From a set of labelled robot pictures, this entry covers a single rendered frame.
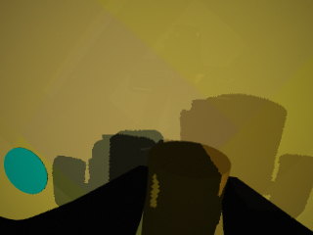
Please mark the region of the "yellow cylinder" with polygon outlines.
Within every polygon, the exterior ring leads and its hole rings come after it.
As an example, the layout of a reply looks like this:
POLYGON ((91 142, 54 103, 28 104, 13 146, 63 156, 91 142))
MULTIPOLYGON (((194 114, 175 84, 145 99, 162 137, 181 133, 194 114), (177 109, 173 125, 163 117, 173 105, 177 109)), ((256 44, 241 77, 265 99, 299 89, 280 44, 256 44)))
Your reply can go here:
POLYGON ((231 161, 193 141, 159 142, 149 150, 141 235, 214 235, 231 161))

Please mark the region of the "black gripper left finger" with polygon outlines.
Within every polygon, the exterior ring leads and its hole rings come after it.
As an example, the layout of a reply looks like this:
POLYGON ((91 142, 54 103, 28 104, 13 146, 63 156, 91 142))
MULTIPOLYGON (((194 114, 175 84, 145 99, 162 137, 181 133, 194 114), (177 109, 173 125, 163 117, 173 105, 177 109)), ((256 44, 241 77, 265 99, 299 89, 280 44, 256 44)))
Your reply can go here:
POLYGON ((149 168, 137 165, 71 203, 28 219, 0 216, 0 235, 136 235, 149 168))

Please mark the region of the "teal flat circle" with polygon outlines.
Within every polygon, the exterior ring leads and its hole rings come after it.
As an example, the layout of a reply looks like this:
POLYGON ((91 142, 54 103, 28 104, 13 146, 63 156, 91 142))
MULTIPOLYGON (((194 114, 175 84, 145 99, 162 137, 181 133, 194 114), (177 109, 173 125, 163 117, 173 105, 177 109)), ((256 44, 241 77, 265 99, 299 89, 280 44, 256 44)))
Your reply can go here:
POLYGON ((28 149, 13 148, 4 158, 4 168, 11 183, 21 192, 38 195, 47 185, 47 169, 28 149))

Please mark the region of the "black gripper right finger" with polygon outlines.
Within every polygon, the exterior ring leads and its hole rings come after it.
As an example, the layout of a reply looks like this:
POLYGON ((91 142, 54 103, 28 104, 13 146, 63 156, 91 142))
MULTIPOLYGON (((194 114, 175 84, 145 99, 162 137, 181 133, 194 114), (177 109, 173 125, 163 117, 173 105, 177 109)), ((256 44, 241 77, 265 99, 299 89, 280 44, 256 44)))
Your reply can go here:
POLYGON ((228 177, 222 211, 224 235, 313 235, 239 177, 228 177))

